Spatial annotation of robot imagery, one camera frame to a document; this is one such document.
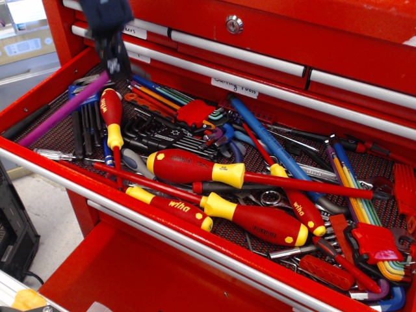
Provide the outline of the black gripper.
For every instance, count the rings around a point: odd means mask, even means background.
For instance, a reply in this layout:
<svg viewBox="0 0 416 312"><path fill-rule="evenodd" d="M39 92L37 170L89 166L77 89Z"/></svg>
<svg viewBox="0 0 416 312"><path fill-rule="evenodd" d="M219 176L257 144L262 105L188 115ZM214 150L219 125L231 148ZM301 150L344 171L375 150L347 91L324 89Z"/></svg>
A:
<svg viewBox="0 0 416 312"><path fill-rule="evenodd" d="M129 1L80 0L79 4L109 79L118 81L129 77L131 63L120 32L134 19Z"/></svg>

